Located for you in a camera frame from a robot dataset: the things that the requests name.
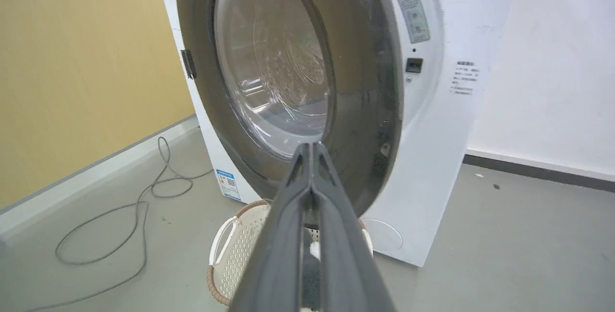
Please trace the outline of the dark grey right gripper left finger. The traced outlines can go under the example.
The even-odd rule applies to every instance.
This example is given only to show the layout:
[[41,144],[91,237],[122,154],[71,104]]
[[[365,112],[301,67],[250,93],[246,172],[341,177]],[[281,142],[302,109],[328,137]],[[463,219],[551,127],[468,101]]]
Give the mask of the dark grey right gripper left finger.
[[313,145],[295,150],[229,306],[231,312],[298,312],[303,227]]

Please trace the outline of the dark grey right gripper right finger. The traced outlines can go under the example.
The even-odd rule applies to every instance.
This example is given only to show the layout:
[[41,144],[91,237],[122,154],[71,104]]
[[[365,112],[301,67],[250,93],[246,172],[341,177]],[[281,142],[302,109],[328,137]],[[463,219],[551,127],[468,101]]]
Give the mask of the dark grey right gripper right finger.
[[325,146],[312,145],[325,312],[393,312],[395,306]]

